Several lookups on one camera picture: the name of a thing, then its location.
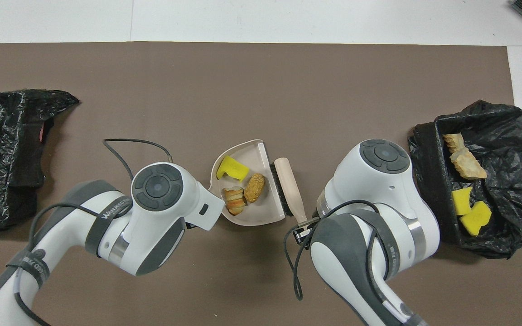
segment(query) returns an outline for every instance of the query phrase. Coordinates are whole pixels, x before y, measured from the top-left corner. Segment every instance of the trash bag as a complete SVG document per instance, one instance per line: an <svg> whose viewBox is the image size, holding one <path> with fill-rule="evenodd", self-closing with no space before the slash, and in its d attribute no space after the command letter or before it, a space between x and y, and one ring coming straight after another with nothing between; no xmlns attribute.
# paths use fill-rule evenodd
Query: trash bag
<svg viewBox="0 0 522 326"><path fill-rule="evenodd" d="M443 134L461 133L464 144L487 171L487 179L466 180L450 161ZM510 258L522 247L522 110L477 101L460 113L419 124L408 139L422 198L435 213L441 239L486 258ZM492 211L477 237L459 223L451 192L473 186L471 206Z"/></svg>
<svg viewBox="0 0 522 326"><path fill-rule="evenodd" d="M35 215L46 132L55 115L77 103L65 91L0 93L0 230Z"/></svg>

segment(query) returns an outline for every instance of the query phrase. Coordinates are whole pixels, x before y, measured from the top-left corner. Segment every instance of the sponge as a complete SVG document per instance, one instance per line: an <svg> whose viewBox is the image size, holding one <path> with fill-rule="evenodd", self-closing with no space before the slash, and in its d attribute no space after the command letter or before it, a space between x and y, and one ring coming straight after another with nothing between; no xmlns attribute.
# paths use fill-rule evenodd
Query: sponge
<svg viewBox="0 0 522 326"><path fill-rule="evenodd" d="M222 178L225 173L230 177L243 181L249 173L249 168L239 163L236 159L225 155L223 161L221 161L221 164L219 165L219 169L217 170L217 179Z"/></svg>
<svg viewBox="0 0 522 326"><path fill-rule="evenodd" d="M487 225L490 219L491 209L483 201L476 202L470 213L460 217L464 228L475 237L479 234L480 228Z"/></svg>
<svg viewBox="0 0 522 326"><path fill-rule="evenodd" d="M472 187L467 187L452 192L454 211L458 216L470 213L470 192L472 189Z"/></svg>

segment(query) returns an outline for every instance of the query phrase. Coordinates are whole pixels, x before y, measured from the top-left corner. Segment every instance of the food scrap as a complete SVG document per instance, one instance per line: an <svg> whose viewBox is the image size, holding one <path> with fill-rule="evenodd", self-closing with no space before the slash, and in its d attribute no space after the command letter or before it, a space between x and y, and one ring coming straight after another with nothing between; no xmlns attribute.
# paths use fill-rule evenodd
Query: food scrap
<svg viewBox="0 0 522 326"><path fill-rule="evenodd" d="M227 210L231 215L238 215L245 209L245 200L243 198L243 188L233 187L224 188L224 200Z"/></svg>
<svg viewBox="0 0 522 326"><path fill-rule="evenodd" d="M444 134L443 138L448 150L452 153L450 160L460 176L467 180L485 179L487 177L487 171L480 166L473 153L464 146L462 134Z"/></svg>
<svg viewBox="0 0 522 326"><path fill-rule="evenodd" d="M259 199L264 186L265 176L263 176L261 173L255 173L253 176L251 176L244 192L247 202L256 202L257 199Z"/></svg>

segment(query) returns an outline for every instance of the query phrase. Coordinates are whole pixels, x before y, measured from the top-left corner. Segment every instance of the brown paper mat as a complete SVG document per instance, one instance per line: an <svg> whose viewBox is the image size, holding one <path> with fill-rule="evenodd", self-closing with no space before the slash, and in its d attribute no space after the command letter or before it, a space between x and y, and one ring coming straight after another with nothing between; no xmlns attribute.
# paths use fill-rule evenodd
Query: brown paper mat
<svg viewBox="0 0 522 326"><path fill-rule="evenodd" d="M358 142L406 146L412 126L483 99L513 103L506 49L476 46L240 43L0 44L0 91L68 91L44 153L43 208L75 183L129 180L103 138L161 143L205 186L224 150L260 138L288 157L306 206ZM137 171L164 157L116 145ZM355 325L306 252L298 302L282 239L294 219L240 227L221 217L187 232L157 272L132 277L82 248L67 252L35 299L58 325ZM27 224L0 235L0 272L24 245ZM295 250L290 243L290 250ZM522 324L522 249L486 260L441 245L390 286L431 325Z"/></svg>

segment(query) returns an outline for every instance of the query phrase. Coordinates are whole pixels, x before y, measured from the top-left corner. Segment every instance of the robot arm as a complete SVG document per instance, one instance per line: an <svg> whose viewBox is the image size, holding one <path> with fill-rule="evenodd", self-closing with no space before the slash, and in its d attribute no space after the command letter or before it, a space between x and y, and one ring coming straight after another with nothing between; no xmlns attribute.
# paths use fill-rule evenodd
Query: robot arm
<svg viewBox="0 0 522 326"><path fill-rule="evenodd" d="M311 260L361 320L426 326L385 282L439 244L437 221L416 190L406 151L382 139L358 144L319 196L317 214L304 242Z"/></svg>
<svg viewBox="0 0 522 326"><path fill-rule="evenodd" d="M58 208L36 234L33 248L28 245L11 260L0 276L1 326L44 324L26 311L31 311L39 287L71 246L84 246L130 274L143 275L170 257L186 224L209 230L224 206L172 163L154 163L139 171L132 182L132 198L96 180L79 184L63 202L98 214ZM27 310L20 308L16 295Z"/></svg>
<svg viewBox="0 0 522 326"><path fill-rule="evenodd" d="M332 215L319 223L311 240L315 269L364 324L426 325L386 285L383 245L379 235L358 215L376 216L359 210L356 215Z"/></svg>

